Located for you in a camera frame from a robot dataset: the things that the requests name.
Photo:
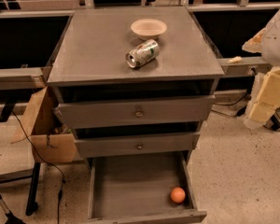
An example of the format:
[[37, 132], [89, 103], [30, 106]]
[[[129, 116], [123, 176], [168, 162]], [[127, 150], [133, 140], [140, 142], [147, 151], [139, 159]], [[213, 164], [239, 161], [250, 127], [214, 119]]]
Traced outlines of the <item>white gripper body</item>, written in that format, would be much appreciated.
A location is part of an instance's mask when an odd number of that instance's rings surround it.
[[261, 40], [261, 56], [267, 63], [280, 66], [280, 9], [265, 27]]

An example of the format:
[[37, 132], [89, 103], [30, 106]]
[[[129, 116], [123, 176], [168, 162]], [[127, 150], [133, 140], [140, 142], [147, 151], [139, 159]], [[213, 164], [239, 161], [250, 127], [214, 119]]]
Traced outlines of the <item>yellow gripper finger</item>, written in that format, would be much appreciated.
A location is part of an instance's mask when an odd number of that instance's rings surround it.
[[242, 50], [250, 53], [261, 53], [261, 49], [262, 49], [261, 42], [265, 32], [266, 32], [265, 28], [258, 31], [252, 38], [250, 38], [242, 45]]
[[280, 66], [275, 66], [266, 74], [255, 76], [251, 100], [245, 110], [244, 125], [257, 129], [275, 114], [280, 107]]

